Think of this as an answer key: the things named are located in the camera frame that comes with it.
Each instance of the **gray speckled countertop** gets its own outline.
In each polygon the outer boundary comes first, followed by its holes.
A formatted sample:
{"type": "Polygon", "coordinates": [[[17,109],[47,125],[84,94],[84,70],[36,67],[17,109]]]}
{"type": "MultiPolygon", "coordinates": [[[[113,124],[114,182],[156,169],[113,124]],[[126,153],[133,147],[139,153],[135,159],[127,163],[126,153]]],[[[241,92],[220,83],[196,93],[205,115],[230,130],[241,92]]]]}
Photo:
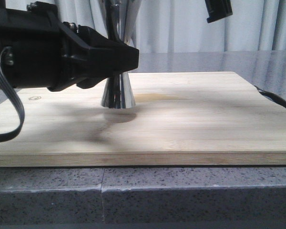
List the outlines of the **gray speckled countertop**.
{"type": "MultiPolygon", "coordinates": [[[[207,71],[286,99],[286,51],[141,54],[135,70],[207,71]]],[[[0,225],[268,219],[286,220],[286,167],[0,168],[0,225]]]]}

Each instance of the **black ribbon cable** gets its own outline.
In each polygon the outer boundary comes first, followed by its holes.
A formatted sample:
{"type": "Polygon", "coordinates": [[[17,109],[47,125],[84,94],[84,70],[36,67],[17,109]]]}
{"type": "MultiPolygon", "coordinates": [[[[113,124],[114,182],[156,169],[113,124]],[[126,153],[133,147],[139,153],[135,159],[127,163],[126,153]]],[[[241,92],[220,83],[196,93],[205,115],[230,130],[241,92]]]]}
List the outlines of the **black ribbon cable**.
{"type": "Polygon", "coordinates": [[[23,104],[18,97],[17,93],[11,86],[11,84],[8,82],[6,79],[3,71],[2,71],[2,60],[5,57],[7,53],[11,53],[11,47],[5,47],[0,54],[0,87],[2,91],[5,93],[6,97],[10,100],[10,102],[13,104],[14,108],[16,109],[18,113],[18,117],[20,120],[19,126],[14,129],[13,131],[0,134],[0,142],[5,142],[9,141],[13,138],[15,138],[21,131],[22,125],[24,122],[24,117],[25,117],[25,112],[24,112],[24,107],[23,104]]]}

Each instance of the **white curtain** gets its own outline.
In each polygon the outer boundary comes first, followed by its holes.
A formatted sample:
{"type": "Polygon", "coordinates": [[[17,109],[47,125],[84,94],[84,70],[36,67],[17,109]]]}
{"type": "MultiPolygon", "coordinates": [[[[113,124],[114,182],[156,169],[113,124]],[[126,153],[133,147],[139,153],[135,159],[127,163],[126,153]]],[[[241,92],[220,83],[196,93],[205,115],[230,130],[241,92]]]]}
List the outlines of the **white curtain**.
{"type": "MultiPolygon", "coordinates": [[[[34,0],[6,0],[25,10],[34,0]]],[[[106,35],[98,0],[42,0],[62,21],[106,35]]],[[[133,33],[141,53],[286,50],[286,0],[231,0],[233,15],[208,24],[204,0],[143,0],[133,33]]]]}

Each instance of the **black handle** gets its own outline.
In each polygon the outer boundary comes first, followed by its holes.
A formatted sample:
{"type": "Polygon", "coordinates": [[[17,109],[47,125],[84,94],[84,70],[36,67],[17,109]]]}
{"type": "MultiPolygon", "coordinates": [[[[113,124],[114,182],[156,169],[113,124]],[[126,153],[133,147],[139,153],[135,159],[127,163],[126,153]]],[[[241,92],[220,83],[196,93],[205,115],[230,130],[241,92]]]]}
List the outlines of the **black handle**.
{"type": "Polygon", "coordinates": [[[264,91],[264,90],[258,88],[257,86],[255,86],[255,87],[256,87],[257,91],[261,95],[267,97],[269,100],[275,102],[276,104],[279,104],[279,105],[283,106],[284,108],[286,108],[286,100],[285,99],[281,98],[277,94],[274,94],[272,92],[264,91]]]}

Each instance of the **wooden cutting board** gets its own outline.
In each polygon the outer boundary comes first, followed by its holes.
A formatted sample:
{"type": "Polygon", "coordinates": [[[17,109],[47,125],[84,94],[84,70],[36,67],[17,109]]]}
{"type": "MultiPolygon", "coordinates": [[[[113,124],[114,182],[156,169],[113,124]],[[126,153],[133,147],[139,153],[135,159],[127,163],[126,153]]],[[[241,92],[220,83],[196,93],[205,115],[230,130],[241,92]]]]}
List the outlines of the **wooden cutting board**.
{"type": "MultiPolygon", "coordinates": [[[[286,109],[236,73],[135,73],[136,107],[88,90],[19,92],[26,119],[0,143],[0,167],[286,164],[286,109]]],[[[0,104],[0,133],[18,125],[0,104]]]]}

